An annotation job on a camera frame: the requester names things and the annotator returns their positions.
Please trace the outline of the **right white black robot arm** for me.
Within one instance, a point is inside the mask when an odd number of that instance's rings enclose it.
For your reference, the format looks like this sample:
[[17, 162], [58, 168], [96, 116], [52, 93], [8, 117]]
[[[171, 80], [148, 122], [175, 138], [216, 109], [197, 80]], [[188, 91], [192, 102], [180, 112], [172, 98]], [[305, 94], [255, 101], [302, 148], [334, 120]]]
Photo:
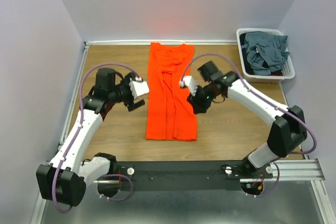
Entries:
[[242, 160], [241, 171], [246, 177], [255, 177], [263, 166], [286, 157], [307, 139], [305, 117], [300, 107], [290, 108], [276, 102], [237, 73], [222, 73], [212, 61], [203, 64], [198, 71], [207, 85], [198, 85], [192, 76], [183, 76], [179, 81], [180, 87], [190, 92], [187, 101], [194, 114], [206, 113], [214, 99], [222, 96], [239, 102], [270, 126], [266, 142]]

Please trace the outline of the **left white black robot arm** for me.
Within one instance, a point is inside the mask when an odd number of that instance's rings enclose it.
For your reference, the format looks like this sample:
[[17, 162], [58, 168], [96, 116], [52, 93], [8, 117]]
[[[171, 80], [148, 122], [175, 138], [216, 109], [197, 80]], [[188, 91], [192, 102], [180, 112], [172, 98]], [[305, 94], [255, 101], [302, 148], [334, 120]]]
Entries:
[[78, 206], [86, 189], [100, 177], [129, 182], [133, 168], [122, 172], [116, 157], [98, 153], [89, 162], [83, 163], [83, 155], [97, 129], [109, 111], [117, 103], [123, 103], [128, 111], [145, 104], [140, 97], [149, 93], [149, 87], [134, 70], [126, 76], [114, 69], [97, 66], [96, 80], [89, 93], [79, 97], [80, 106], [76, 121], [57, 154], [46, 165], [40, 165], [36, 178], [41, 197], [50, 200], [60, 213], [68, 213]]

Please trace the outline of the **orange t shirt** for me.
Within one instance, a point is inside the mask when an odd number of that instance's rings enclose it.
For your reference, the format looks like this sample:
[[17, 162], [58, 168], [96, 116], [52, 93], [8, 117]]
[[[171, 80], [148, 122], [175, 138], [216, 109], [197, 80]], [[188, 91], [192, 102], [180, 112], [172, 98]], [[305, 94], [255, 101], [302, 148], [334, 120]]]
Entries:
[[189, 91], [179, 86], [181, 76], [194, 56], [194, 46], [150, 45], [148, 61], [149, 101], [147, 140], [197, 140], [197, 119], [187, 102]]

